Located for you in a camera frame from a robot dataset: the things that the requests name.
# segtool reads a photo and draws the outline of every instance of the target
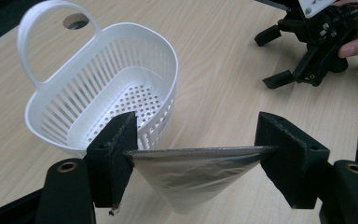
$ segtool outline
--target white plastic basket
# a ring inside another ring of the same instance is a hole
[[[30,33],[42,15],[58,7],[83,13],[95,33],[50,78],[40,82],[28,61]],[[102,30],[84,8],[46,1],[22,18],[18,51],[36,88],[25,110],[26,124],[43,140],[83,157],[110,119],[129,111],[136,111],[140,149],[155,148],[164,134],[172,114],[178,62],[173,47],[156,32],[134,23]]]

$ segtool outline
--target silver metal sheet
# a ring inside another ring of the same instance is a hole
[[[125,155],[177,213],[205,203],[255,167],[276,147],[136,150]]]

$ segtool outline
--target light wood tabletop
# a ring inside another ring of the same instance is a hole
[[[158,148],[247,147],[257,116],[266,111],[293,122],[331,150],[330,162],[354,160],[358,137],[358,57],[319,87],[289,84],[268,89],[262,79],[293,71],[306,48],[293,34],[265,47],[255,36],[285,15],[251,0],[74,0],[99,25],[142,24],[174,47],[179,59],[172,123]],[[42,20],[30,43],[30,63],[48,77],[90,38],[92,26],[69,31],[67,12]],[[21,67],[18,28],[0,38],[0,206],[43,188],[47,169],[71,158],[33,135],[24,121],[34,92]],[[175,214],[136,170],[120,212],[97,209],[98,223],[319,223],[313,210],[293,210],[260,165],[186,215]]]

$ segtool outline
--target metal ring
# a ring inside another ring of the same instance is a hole
[[[67,173],[70,171],[75,170],[75,168],[77,167],[77,163],[74,161],[68,161],[66,163],[61,164],[58,168],[57,171],[60,173]]]
[[[349,163],[349,164],[347,164],[347,169],[349,171],[352,171],[352,172],[358,174],[358,164]]]

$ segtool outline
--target wooden table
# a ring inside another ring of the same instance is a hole
[[[252,146],[259,111],[292,121],[331,149],[330,161],[353,160],[358,135],[358,57],[342,74],[314,88],[290,84],[269,90],[264,77],[293,69],[305,46],[292,34],[260,48],[254,37],[284,16],[254,1],[74,0],[101,27],[140,23],[165,36],[179,58],[172,126],[159,148]],[[31,64],[51,74],[84,44],[90,25],[62,29],[45,19],[31,43]],[[43,187],[53,163],[70,158],[27,129],[23,114],[34,87],[16,48],[17,28],[0,38],[0,206]],[[292,210],[260,166],[187,215],[178,215],[134,172],[118,215],[97,209],[98,223],[319,223],[314,210]]]

